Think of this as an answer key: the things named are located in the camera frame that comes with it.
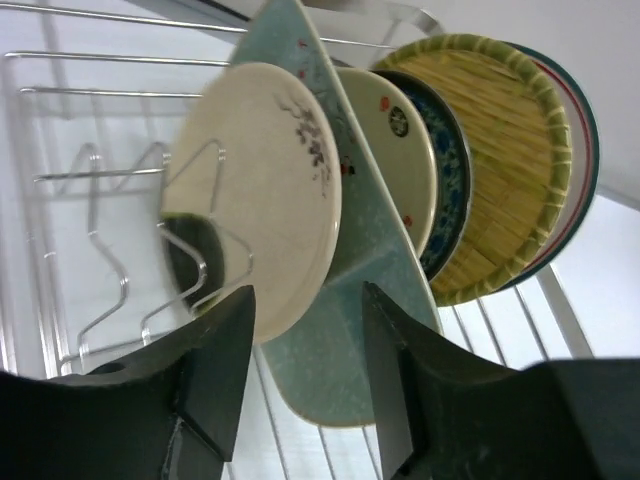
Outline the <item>white plate red characters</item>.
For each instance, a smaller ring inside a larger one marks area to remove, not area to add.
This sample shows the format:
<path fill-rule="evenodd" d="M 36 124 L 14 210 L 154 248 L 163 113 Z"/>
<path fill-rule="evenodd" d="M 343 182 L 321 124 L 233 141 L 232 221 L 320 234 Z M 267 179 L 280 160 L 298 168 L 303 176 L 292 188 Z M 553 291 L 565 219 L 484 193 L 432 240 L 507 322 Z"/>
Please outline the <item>white plate red characters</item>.
<path fill-rule="evenodd" d="M 591 103 L 574 76 L 547 55 L 517 43 L 511 43 L 528 55 L 555 83 L 569 120 L 573 163 L 566 203 L 545 246 L 535 259 L 504 290 L 536 275 L 554 260 L 580 229 L 594 199 L 600 169 L 600 136 Z"/>

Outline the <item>yellow woven bamboo plate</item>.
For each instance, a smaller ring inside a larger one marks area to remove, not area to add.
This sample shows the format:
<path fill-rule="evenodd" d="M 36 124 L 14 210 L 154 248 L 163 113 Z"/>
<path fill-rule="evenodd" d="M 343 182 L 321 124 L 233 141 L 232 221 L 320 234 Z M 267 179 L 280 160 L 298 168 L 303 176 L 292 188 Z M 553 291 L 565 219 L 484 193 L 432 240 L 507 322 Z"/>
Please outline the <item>yellow woven bamboo plate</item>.
<path fill-rule="evenodd" d="M 461 243 L 431 283 L 436 304 L 493 293 L 533 262 L 566 203 L 572 141 L 555 87 L 520 50 L 474 34 L 423 38 L 374 66 L 432 87 L 470 147 L 471 212 Z"/>

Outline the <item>pale green rectangular plate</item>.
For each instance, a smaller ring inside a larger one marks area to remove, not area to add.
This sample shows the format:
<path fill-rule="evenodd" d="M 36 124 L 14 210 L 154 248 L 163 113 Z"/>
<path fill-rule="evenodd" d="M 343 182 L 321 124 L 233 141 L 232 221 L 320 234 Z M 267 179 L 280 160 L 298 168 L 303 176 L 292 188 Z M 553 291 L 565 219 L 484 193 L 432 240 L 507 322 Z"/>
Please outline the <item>pale green rectangular plate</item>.
<path fill-rule="evenodd" d="M 372 149 L 312 20 L 299 1 L 266 1 L 238 42 L 231 63 L 261 61 L 296 74 L 331 124 L 345 174 L 342 216 L 329 275 L 313 304 L 287 332 L 263 344 L 275 384 L 290 409 L 326 427 L 374 421 L 362 322 L 362 287 L 380 286 L 434 331 L 440 320 L 408 233 Z"/>

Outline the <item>blue patterned round plate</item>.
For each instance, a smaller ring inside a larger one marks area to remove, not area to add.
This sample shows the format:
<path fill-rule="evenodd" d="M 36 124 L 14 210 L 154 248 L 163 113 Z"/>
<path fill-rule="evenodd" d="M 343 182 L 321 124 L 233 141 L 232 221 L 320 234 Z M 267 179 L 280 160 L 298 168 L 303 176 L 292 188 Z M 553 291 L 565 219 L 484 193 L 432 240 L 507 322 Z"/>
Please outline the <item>blue patterned round plate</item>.
<path fill-rule="evenodd" d="M 406 72 L 377 69 L 413 103 L 431 139 L 438 170 L 438 207 L 427 245 L 420 256 L 429 281 L 443 270 L 462 240 L 471 210 L 473 168 L 468 141 L 444 98 Z"/>

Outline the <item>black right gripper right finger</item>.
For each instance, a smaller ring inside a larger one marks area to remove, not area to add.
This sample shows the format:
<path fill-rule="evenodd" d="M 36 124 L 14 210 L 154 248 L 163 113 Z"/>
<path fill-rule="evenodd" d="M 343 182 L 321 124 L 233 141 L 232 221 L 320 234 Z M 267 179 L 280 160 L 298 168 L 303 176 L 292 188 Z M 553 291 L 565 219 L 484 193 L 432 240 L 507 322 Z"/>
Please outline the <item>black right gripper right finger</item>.
<path fill-rule="evenodd" d="M 365 358 L 386 479 L 487 479 L 509 445 L 499 393 L 512 370 L 362 287 Z"/>

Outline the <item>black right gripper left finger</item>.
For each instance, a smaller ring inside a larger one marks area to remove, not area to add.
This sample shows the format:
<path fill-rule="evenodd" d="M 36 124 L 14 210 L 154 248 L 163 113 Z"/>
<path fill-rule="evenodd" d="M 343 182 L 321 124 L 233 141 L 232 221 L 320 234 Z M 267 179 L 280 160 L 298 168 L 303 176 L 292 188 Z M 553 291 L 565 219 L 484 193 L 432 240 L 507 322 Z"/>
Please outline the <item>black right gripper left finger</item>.
<path fill-rule="evenodd" d="M 84 378 L 127 421 L 175 419 L 224 461 L 233 457 L 254 333 L 256 296 L 244 286 L 199 318 Z"/>

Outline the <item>cream plate plum blossom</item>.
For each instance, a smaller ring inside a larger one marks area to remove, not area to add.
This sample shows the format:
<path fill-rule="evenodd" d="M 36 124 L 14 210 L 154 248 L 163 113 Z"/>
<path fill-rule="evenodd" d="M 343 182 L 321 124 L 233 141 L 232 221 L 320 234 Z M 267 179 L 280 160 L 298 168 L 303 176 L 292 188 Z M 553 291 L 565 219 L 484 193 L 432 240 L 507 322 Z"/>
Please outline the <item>cream plate plum blossom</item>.
<path fill-rule="evenodd" d="M 227 279 L 255 291 L 256 343 L 290 329 L 325 281 L 341 217 L 338 166 L 315 96 L 260 62 L 208 84 L 172 144 L 163 212 L 223 229 Z"/>

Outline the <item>cream plate small motifs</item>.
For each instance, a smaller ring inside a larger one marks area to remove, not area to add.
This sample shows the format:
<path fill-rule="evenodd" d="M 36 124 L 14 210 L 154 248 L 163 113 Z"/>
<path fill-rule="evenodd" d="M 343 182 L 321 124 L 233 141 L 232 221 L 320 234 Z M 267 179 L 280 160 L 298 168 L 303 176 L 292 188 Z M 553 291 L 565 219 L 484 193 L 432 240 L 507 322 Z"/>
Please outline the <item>cream plate small motifs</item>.
<path fill-rule="evenodd" d="M 438 204 L 436 156 L 408 96 L 382 75 L 339 67 L 339 79 L 415 252 L 422 254 Z"/>

